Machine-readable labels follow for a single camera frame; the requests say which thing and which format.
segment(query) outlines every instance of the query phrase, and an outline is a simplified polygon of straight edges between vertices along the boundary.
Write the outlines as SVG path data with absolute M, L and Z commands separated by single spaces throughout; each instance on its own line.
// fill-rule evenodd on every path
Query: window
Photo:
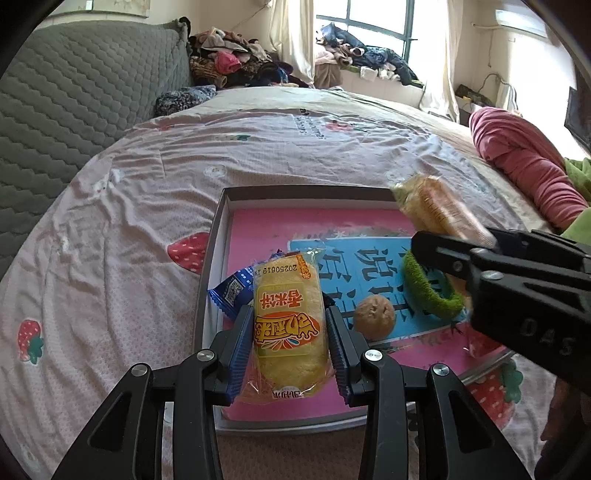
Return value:
M 315 28 L 329 22 L 348 30 L 369 46 L 410 57 L 414 0 L 314 0 Z

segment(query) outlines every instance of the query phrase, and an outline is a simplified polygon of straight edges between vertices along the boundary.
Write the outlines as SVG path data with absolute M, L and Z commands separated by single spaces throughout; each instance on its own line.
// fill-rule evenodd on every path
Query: green fuzzy ring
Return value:
M 440 297 L 433 290 L 423 268 L 410 250 L 402 258 L 402 274 L 411 296 L 426 312 L 442 320 L 453 320 L 464 308 L 462 297 L 455 290 L 448 299 Z

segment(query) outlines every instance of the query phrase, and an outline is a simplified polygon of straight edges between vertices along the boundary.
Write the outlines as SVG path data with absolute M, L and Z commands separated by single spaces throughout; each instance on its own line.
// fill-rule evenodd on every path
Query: patterned cushion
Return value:
M 0 278 L 91 157 L 191 85 L 184 24 L 84 21 L 31 34 L 0 79 Z

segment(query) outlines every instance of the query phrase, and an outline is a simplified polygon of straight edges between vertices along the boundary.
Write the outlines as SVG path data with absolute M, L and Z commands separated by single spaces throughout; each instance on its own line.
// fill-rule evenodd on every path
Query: walnut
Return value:
M 353 314 L 355 330 L 367 340 L 383 340 L 394 330 L 396 311 L 382 295 L 371 295 L 357 305 Z

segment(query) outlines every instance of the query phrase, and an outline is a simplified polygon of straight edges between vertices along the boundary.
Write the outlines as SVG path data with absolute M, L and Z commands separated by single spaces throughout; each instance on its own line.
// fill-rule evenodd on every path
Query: rolled pink blanket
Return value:
M 566 230 L 589 205 L 564 170 L 564 159 L 546 136 L 527 120 L 484 107 L 470 117 L 480 156 L 502 170 L 544 217 Z

